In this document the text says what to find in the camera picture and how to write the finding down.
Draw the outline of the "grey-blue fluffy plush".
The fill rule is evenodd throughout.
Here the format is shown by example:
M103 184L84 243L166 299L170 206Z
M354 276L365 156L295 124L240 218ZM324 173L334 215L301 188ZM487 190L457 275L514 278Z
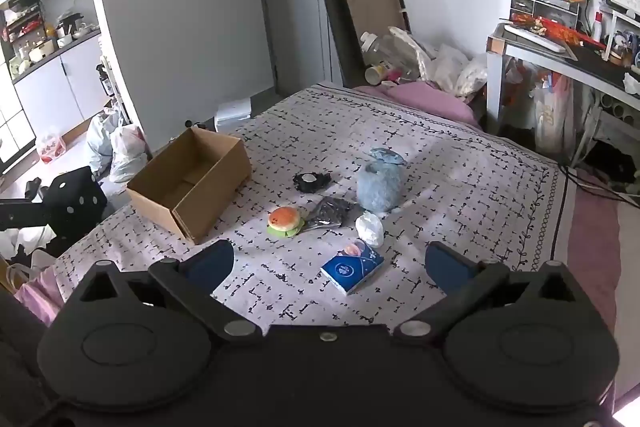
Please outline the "grey-blue fluffy plush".
M372 161L358 172L357 200L365 210L387 212L398 205L402 190L402 170L398 165Z

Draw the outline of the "paper cup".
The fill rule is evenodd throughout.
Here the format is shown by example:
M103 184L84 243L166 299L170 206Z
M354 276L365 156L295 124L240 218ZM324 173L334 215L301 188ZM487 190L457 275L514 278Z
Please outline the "paper cup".
M371 86L378 86L388 76L388 68L384 64L369 66L364 71L364 80Z

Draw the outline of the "white plastic bags on floor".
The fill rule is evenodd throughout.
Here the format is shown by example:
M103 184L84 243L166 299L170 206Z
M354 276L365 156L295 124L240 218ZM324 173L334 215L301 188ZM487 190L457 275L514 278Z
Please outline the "white plastic bags on floor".
M127 183L148 162L146 143L135 124L124 124L117 109L96 114L86 133L88 165L96 179Z

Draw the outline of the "blue tissue pack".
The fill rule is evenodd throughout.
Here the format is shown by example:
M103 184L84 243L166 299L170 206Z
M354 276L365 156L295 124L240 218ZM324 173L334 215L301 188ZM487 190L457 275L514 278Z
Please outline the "blue tissue pack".
M367 243L356 239L321 267L321 273L343 295L349 295L373 274L384 258Z

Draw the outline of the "black frilly scrunchie pouch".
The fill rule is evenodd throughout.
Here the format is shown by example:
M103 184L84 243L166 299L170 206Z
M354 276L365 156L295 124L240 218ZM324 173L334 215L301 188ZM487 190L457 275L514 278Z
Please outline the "black frilly scrunchie pouch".
M323 190L332 182L329 173L304 172L296 174L293 184L300 193L311 194Z

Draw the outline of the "white plastic bag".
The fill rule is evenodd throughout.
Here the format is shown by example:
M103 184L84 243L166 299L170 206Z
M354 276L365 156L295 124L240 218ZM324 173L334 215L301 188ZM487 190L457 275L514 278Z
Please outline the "white plastic bag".
M380 248L384 244L385 231L382 220L372 212L366 211L356 219L358 237L371 248Z

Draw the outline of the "hamburger plush toy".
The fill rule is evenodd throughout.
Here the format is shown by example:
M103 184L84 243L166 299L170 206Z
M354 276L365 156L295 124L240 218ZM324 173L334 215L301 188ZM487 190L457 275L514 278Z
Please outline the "hamburger plush toy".
M281 237L296 235L305 222L300 212L294 207L279 207L269 213L267 230Z

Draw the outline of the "black shiny plastic packet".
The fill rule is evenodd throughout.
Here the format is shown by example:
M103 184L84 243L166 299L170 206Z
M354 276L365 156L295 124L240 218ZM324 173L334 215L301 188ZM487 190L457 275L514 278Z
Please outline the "black shiny plastic packet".
M348 220L353 202L336 197L323 197L305 218L304 230L329 230L341 228Z

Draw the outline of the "blue denim fabric toy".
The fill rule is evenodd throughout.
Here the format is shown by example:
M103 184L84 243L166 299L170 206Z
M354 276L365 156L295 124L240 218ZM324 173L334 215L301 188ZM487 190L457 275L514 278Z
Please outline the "blue denim fabric toy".
M387 165L405 166L407 164L404 156L385 147L371 148L369 155L374 160L384 162Z

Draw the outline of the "pink pillow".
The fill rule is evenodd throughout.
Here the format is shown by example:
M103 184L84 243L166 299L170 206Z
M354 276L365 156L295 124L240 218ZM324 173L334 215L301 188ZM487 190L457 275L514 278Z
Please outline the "pink pillow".
M478 128L477 120L469 105L425 82L409 82L390 88L360 86L356 91Z

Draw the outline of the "white desk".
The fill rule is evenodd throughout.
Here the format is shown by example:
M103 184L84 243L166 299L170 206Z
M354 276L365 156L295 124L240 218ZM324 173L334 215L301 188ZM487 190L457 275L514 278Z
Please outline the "white desk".
M503 27L504 23L498 24L486 40L486 131L488 133L497 134L501 127L502 88L504 77L506 77L506 63L510 58L529 62L535 66L549 69L551 72L573 78L577 82L605 93L635 110L639 109L638 95L627 93L621 83L614 83L606 77L593 75L578 62L569 58L546 53L541 48L534 49L523 39L510 39L506 36Z

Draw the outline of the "white crumpled bags by chair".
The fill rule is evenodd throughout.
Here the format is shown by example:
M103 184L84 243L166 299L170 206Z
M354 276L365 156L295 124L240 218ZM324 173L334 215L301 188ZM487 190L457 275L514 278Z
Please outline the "white crumpled bags by chair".
M408 31L398 27L390 26L388 32L397 52L411 67L417 80L429 82L456 98L469 98L486 86L488 67L485 54L470 60L448 44L441 44L435 49L430 44L420 43Z

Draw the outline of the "large clear plastic bottle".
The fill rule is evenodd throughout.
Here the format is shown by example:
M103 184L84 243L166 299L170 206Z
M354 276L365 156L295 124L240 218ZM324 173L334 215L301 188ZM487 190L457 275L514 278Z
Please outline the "large clear plastic bottle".
M360 38L361 52L367 65L383 63L389 69L399 70L401 76L417 80L420 76L416 52L411 46L390 34L382 36L363 31Z

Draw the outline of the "brown cardboard box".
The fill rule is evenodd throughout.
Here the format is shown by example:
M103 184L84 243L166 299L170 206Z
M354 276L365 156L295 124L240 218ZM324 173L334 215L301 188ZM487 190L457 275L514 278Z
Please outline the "brown cardboard box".
M241 139L191 127L154 155L127 192L143 217L199 244L251 175Z

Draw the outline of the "patterned white bedspread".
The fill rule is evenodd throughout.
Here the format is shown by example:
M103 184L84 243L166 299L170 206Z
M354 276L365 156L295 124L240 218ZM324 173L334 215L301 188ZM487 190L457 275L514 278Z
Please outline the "patterned white bedspread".
M383 212L382 265L351 293L323 265L357 239L357 186L372 150L401 156ZM425 251L534 271L565 260L573 191L554 161L420 110L314 86L230 135L191 128L158 150L116 210L55 263L64 297L109 261L124 272L184 261L225 239L230 275L214 298L260 326L396 326L442 298Z

